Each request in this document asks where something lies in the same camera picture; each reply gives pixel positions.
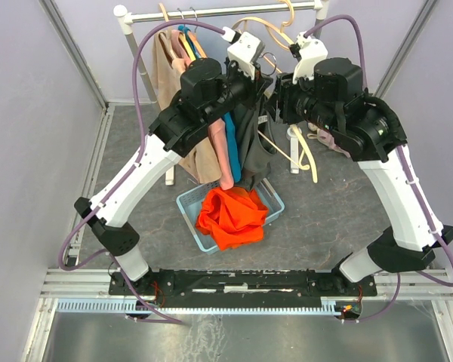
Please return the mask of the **pink t shirt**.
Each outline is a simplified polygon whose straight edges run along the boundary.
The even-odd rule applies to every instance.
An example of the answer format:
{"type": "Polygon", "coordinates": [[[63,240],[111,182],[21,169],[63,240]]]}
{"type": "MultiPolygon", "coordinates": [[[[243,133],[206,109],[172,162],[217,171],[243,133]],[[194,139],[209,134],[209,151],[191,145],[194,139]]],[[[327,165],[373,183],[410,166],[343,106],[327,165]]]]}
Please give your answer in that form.
{"type": "MultiPolygon", "coordinates": [[[[173,57],[169,61],[169,85],[165,87],[169,95],[163,101],[165,105],[169,105],[180,90],[180,76],[194,60],[201,58],[201,54],[193,50],[190,37],[182,30],[170,32],[169,44],[173,57]]],[[[224,122],[218,119],[209,125],[208,138],[182,158],[179,165],[200,184],[218,181],[223,189],[233,187],[224,122]]]]}

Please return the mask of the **beige t shirt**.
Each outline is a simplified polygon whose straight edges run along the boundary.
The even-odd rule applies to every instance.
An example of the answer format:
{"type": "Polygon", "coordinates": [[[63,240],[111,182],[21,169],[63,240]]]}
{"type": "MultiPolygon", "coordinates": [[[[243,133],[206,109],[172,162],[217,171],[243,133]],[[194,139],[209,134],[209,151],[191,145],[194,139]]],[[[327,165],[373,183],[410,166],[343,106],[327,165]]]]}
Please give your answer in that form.
{"type": "MultiPolygon", "coordinates": [[[[174,52],[171,38],[165,31],[154,35],[152,55],[153,87],[157,90],[158,104],[163,110],[170,106],[174,95],[180,90],[180,76],[191,60],[174,52]]],[[[197,144],[180,160],[179,165],[193,176],[198,184],[212,183],[222,176],[217,155],[208,138],[197,144]]]]}

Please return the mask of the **dark grey t shirt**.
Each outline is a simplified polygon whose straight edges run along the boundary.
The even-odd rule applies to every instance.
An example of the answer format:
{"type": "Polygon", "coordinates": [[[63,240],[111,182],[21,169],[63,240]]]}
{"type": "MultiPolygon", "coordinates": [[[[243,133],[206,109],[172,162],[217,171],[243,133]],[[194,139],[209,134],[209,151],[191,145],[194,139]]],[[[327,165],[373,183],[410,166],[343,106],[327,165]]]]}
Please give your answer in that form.
{"type": "Polygon", "coordinates": [[[251,191],[271,171],[270,162],[277,153],[267,142],[273,139],[271,122],[261,105],[254,109],[238,105],[232,114],[241,167],[241,179],[236,185],[251,191]]]}

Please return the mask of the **yellow hanger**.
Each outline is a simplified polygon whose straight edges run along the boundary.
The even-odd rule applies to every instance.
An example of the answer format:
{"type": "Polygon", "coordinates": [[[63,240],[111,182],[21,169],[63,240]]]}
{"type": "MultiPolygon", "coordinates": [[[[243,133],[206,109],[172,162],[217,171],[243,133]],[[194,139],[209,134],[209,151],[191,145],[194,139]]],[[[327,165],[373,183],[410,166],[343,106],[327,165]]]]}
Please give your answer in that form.
{"type": "Polygon", "coordinates": [[[191,60],[207,57],[196,37],[196,31],[192,31],[186,24],[179,25],[178,30],[180,32],[180,41],[191,60]]]}

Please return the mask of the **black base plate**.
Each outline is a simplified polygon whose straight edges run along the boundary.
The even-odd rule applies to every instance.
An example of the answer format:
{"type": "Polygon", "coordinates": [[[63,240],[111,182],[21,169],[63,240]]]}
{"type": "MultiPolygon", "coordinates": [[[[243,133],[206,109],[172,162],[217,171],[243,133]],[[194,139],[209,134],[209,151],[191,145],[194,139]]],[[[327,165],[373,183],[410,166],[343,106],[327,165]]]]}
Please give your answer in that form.
{"type": "Polygon", "coordinates": [[[352,283],[339,271],[160,269],[132,283],[160,307],[319,307],[322,297],[378,294],[372,276],[352,283]]]}

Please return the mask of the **mauve clothes pile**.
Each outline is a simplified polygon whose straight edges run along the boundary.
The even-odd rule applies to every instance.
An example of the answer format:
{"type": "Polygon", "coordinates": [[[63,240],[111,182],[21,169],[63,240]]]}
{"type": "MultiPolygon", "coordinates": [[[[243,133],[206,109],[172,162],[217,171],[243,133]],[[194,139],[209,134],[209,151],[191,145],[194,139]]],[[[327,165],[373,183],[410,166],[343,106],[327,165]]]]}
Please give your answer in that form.
{"type": "Polygon", "coordinates": [[[318,129],[316,131],[316,136],[317,140],[324,146],[327,146],[328,149],[343,154],[347,158],[350,158],[350,154],[347,151],[343,150],[340,146],[338,146],[334,140],[334,137],[327,131],[318,129]]]}

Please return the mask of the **beige plastic hanger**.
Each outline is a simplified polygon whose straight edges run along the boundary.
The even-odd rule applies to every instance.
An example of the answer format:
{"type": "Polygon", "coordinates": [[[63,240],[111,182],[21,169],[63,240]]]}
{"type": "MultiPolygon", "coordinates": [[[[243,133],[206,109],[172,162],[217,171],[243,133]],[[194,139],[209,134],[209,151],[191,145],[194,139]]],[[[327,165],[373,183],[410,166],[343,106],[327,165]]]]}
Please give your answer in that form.
{"type": "Polygon", "coordinates": [[[270,38],[283,50],[288,51],[289,46],[293,44],[293,40],[285,33],[285,28],[292,25],[295,19],[294,7],[291,1],[281,0],[280,3],[287,5],[289,18],[283,21],[280,26],[275,26],[271,22],[260,17],[243,17],[237,20],[233,25],[233,30],[238,30],[240,33],[248,30],[248,23],[259,23],[264,26],[270,38]]]}

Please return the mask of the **beige hanger of beige shirt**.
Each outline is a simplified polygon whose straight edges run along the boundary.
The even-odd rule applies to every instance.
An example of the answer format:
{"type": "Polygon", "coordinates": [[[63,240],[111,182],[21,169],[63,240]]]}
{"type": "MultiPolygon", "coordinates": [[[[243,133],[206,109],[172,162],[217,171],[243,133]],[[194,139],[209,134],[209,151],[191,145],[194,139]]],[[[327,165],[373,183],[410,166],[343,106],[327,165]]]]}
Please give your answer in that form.
{"type": "MultiPolygon", "coordinates": [[[[158,6],[159,6],[159,10],[161,11],[162,16],[164,18],[164,21],[166,23],[169,22],[170,21],[169,15],[165,9],[165,6],[161,2],[158,3],[158,6]]],[[[171,38],[171,31],[172,31],[172,28],[170,26],[165,27],[165,32],[166,32],[168,38],[171,38]]]]}

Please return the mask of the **cream garment on floor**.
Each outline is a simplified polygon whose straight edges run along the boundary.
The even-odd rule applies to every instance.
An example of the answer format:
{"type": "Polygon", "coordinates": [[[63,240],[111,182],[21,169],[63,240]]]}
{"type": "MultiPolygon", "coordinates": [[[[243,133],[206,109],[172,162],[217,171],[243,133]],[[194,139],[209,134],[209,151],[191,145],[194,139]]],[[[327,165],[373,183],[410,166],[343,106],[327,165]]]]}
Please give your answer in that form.
{"type": "Polygon", "coordinates": [[[309,133],[307,134],[307,137],[311,140],[317,139],[319,142],[321,142],[324,139],[324,135],[322,133],[322,130],[319,129],[317,126],[314,124],[308,122],[307,127],[309,129],[309,133]]]}

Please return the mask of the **white hanger of grey shirt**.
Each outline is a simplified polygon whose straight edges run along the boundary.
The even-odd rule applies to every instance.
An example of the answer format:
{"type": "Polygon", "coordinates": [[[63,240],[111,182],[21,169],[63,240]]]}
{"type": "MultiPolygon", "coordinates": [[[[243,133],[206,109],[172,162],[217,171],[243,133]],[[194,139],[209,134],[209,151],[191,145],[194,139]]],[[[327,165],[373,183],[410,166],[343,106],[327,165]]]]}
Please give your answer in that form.
{"type": "Polygon", "coordinates": [[[307,144],[300,128],[297,125],[291,125],[286,131],[287,138],[290,142],[290,153],[285,153],[280,149],[269,137],[267,137],[260,130],[257,132],[264,140],[273,146],[283,157],[287,158],[290,162],[290,173],[298,174],[302,171],[311,172],[312,181],[317,183],[319,181],[318,171],[315,158],[307,144]]]}

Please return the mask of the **orange t shirt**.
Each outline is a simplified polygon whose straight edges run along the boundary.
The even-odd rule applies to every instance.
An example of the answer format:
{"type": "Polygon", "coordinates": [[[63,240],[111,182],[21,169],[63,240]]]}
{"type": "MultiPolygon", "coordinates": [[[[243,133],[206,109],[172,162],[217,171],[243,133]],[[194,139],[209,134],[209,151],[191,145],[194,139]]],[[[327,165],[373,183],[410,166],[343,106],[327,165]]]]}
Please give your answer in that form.
{"type": "Polygon", "coordinates": [[[268,207],[255,190],[241,187],[208,192],[196,219],[196,229],[212,237],[221,251],[263,240],[268,207]]]}

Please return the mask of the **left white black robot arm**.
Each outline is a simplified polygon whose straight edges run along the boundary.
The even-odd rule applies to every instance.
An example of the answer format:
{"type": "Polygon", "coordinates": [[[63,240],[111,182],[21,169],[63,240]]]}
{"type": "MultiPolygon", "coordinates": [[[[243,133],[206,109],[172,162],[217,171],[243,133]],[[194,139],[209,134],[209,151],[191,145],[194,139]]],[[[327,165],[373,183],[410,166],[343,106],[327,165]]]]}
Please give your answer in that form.
{"type": "Polygon", "coordinates": [[[257,64],[232,60],[223,68],[211,58],[191,62],[180,76],[180,90],[149,126],[137,152],[101,192],[74,203],[134,293],[147,292],[152,276],[140,236],[128,222],[131,212],[169,168],[208,138],[211,124],[239,105],[255,106],[272,82],[257,64]]]}

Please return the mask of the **light blue plastic basket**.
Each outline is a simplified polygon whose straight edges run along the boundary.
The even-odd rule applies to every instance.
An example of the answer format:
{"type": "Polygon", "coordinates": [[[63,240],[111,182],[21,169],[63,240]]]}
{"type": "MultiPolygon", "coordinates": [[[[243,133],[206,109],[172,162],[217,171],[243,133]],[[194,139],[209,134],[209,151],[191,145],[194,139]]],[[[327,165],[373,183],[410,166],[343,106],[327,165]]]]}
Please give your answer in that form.
{"type": "Polygon", "coordinates": [[[177,197],[177,206],[198,248],[207,254],[255,244],[285,205],[267,179],[253,190],[224,190],[219,183],[195,187],[177,197]]]}

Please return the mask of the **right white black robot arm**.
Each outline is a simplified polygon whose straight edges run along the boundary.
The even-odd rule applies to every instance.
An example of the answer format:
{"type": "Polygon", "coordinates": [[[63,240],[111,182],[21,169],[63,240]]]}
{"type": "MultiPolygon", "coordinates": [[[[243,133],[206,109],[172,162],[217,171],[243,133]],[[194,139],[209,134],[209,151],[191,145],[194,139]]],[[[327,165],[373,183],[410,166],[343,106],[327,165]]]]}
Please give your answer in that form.
{"type": "Polygon", "coordinates": [[[334,57],[319,61],[305,80],[281,73],[270,103],[280,121],[308,121],[332,136],[371,181],[390,221],[375,241],[339,262],[334,291],[348,295],[376,272],[422,273],[434,250],[453,241],[453,226],[440,222],[427,202],[397,114],[369,94],[361,66],[334,57]]]}

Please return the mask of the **metal clothes rack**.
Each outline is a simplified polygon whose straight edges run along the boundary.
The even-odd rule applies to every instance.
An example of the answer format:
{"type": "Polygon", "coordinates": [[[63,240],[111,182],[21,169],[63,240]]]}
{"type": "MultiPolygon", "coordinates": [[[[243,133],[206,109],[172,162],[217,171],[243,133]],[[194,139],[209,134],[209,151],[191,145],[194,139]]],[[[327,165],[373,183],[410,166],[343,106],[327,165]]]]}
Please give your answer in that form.
{"type": "MultiPolygon", "coordinates": [[[[283,8],[287,9],[287,5],[282,4],[283,8]]],[[[256,17],[256,13],[260,12],[270,12],[273,9],[272,5],[252,5],[252,6],[247,6],[247,5],[242,5],[240,7],[234,8],[232,5],[227,5],[226,7],[223,8],[212,8],[211,10],[204,9],[200,11],[196,11],[195,9],[191,9],[190,11],[192,12],[194,17],[201,16],[201,17],[219,17],[219,16],[226,16],[228,14],[244,14],[245,17],[256,17]]],[[[172,30],[177,30],[178,26],[182,24],[177,24],[170,26],[172,30]]],[[[146,66],[144,64],[143,60],[138,60],[138,69],[139,69],[139,74],[141,77],[141,80],[143,81],[143,85],[146,88],[146,92],[148,93],[150,101],[153,103],[156,108],[160,109],[159,104],[158,104],[158,99],[156,96],[157,90],[153,87],[153,82],[152,82],[152,74],[153,74],[153,68],[150,72],[147,72],[146,66]]]]}

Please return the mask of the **blue t shirt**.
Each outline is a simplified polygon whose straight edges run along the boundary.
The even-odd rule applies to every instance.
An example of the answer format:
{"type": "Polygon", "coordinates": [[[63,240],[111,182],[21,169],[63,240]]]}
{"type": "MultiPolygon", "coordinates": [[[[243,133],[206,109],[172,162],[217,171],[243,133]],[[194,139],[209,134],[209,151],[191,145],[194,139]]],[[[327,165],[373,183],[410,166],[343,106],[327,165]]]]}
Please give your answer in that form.
{"type": "Polygon", "coordinates": [[[235,130],[235,128],[233,126],[233,121],[229,114],[225,114],[225,116],[220,118],[220,120],[222,120],[225,124],[227,150],[230,160],[230,168],[233,174],[233,185],[234,185],[234,182],[240,180],[241,176],[238,148],[236,145],[236,141],[233,139],[233,131],[235,130]]]}

